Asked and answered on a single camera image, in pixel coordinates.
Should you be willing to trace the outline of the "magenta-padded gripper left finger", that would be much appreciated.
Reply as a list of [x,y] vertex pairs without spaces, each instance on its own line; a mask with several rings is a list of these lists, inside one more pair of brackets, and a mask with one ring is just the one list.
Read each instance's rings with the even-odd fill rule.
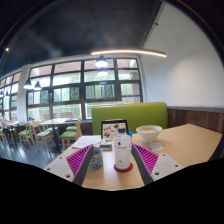
[[81,186],[93,154],[94,147],[86,146],[67,157],[59,156],[45,168],[45,171]]

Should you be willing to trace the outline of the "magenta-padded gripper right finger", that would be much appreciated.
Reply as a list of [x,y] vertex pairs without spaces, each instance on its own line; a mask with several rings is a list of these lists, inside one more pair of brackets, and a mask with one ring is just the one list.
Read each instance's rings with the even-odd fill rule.
[[158,155],[152,150],[137,144],[132,145],[131,153],[145,185],[183,169],[183,166],[168,154]]

